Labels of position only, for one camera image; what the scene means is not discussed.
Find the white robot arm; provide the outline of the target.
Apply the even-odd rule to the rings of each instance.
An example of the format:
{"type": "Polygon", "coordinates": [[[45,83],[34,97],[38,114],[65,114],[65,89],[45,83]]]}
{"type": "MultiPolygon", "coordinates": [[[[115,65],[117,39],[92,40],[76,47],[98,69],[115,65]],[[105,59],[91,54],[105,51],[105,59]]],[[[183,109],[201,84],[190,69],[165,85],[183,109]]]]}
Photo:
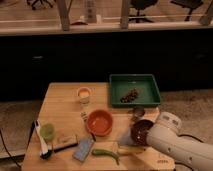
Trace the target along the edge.
{"type": "Polygon", "coordinates": [[[147,144],[197,171],[213,171],[213,145],[178,135],[182,121],[169,112],[161,112],[149,130],[147,144]]]}

